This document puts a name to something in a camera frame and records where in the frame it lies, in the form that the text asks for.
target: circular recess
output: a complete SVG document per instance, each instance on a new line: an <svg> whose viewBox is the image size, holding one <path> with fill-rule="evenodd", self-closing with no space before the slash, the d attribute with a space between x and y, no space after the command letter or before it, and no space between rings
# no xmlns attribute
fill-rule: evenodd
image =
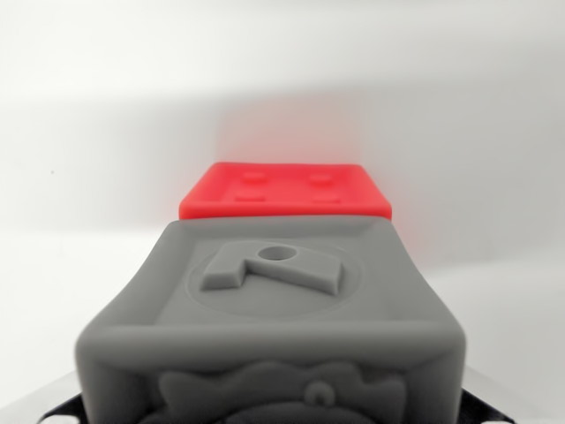
<svg viewBox="0 0 565 424"><path fill-rule="evenodd" d="M297 250L289 246L270 246L260 250L258 255L268 261L284 261L296 256Z"/></svg>

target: red 3d printed piece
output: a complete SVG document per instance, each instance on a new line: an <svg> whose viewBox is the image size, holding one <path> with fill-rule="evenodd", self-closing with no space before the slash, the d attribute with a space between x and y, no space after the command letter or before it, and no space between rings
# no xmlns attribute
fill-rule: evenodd
<svg viewBox="0 0 565 424"><path fill-rule="evenodd" d="M392 210L359 165L215 163L180 204L180 219L369 215Z"/></svg>

